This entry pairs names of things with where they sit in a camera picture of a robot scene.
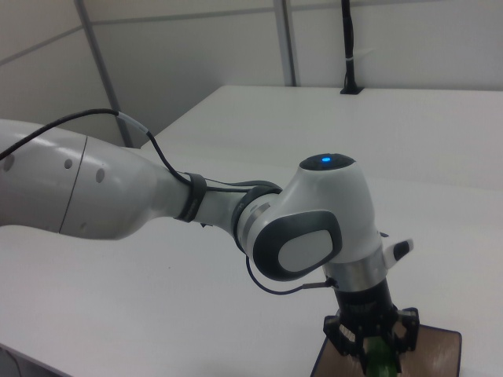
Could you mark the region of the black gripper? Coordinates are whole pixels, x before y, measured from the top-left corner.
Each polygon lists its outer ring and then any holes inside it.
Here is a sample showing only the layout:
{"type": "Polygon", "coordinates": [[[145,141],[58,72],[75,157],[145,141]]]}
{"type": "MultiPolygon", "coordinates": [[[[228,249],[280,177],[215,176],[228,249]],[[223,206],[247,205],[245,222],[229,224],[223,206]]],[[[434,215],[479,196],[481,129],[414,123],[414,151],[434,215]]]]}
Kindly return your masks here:
{"type": "Polygon", "coordinates": [[[415,307],[397,310],[392,303],[387,280],[364,291],[336,291],[339,310],[326,316],[323,332],[341,356],[365,356],[364,340],[380,337],[384,340],[385,376],[402,372],[401,355],[417,348],[420,327],[419,311],[415,307]]]}

